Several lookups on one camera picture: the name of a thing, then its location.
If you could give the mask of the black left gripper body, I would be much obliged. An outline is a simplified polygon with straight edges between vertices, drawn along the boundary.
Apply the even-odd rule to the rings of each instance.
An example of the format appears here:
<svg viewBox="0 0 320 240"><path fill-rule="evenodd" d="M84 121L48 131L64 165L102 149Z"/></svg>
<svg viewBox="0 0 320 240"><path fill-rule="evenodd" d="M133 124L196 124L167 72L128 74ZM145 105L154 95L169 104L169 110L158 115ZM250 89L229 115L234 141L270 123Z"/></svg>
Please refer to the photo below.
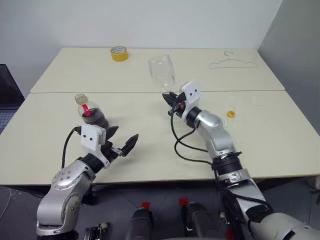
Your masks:
<svg viewBox="0 0 320 240"><path fill-rule="evenodd" d="M123 151L113 147L113 143L108 140L100 147L100 150L109 163L112 163L116 158L123 155Z"/></svg>

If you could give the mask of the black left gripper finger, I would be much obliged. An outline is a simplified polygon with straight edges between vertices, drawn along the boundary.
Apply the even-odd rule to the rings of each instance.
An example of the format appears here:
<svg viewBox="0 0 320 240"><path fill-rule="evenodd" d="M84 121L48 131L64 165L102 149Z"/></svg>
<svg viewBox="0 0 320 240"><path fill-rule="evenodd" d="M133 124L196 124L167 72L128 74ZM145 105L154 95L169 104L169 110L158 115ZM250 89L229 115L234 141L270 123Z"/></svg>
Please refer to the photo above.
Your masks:
<svg viewBox="0 0 320 240"><path fill-rule="evenodd" d="M129 152L135 147L138 141L138 138L139 138L139 134L135 134L125 142L124 147L121 149L122 157L126 157L129 154Z"/></svg>
<svg viewBox="0 0 320 240"><path fill-rule="evenodd" d="M106 129L106 140L109 140L118 130L118 126L110 126L109 128Z"/></svg>

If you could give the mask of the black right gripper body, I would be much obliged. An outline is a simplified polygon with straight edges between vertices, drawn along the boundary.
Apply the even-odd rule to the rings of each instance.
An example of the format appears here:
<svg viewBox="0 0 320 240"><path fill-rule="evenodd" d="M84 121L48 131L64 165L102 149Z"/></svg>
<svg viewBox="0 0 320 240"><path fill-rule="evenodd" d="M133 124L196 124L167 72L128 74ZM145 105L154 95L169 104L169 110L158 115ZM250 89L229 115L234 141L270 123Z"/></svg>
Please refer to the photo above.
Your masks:
<svg viewBox="0 0 320 240"><path fill-rule="evenodd" d="M176 94L176 99L174 101L176 103L175 107L168 111L168 115L171 115L171 113L175 113L179 118L181 118L186 108L185 101L186 96L184 92Z"/></svg>

